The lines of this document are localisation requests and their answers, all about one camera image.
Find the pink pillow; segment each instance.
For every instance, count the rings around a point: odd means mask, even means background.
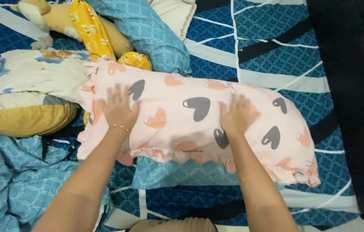
[[[253,104],[256,119],[245,136],[272,180],[312,187],[320,183],[307,123],[281,94],[236,82],[147,71],[106,59],[87,66],[90,80],[81,87],[81,95],[90,123],[78,137],[79,159],[85,159],[106,134],[101,102],[107,89],[120,83],[130,86],[131,105],[141,100],[141,110],[118,161],[131,165],[133,157],[140,155],[159,162],[215,161],[235,172],[229,142],[220,126],[218,102],[229,104],[231,93],[236,93]]]

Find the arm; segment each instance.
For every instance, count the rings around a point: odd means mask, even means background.
[[[249,230],[252,232],[298,232],[285,202],[245,139],[252,124],[251,103],[243,95],[233,96],[229,111],[221,104],[221,125],[231,145]]]
[[[128,88],[120,91],[117,85],[108,92],[105,103],[105,117],[109,129],[85,161],[59,192],[36,223],[33,232],[90,232],[93,230],[98,214],[103,191],[112,174],[117,152],[126,137],[126,129],[132,129],[138,115],[140,103],[133,111],[128,106]]]

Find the gold bracelet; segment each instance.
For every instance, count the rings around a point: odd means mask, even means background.
[[[126,131],[130,131],[129,129],[124,128],[122,125],[120,127],[125,129]]]

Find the hand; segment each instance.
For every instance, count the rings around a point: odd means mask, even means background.
[[[103,112],[109,129],[112,129],[114,124],[116,127],[123,126],[128,130],[134,127],[139,115],[140,101],[137,101],[130,110],[128,92],[128,86],[122,92],[119,84],[116,84],[114,89],[108,89],[107,102],[104,102]]]
[[[248,127],[259,116],[257,108],[244,95],[231,96],[229,111],[226,104],[220,103],[221,126],[228,137],[243,136]]]

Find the forearm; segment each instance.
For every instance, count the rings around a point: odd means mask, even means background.
[[[298,231],[288,208],[245,136],[228,136],[251,231]]]
[[[101,199],[113,171],[126,131],[109,129],[56,194],[33,231],[86,231],[93,229]]]

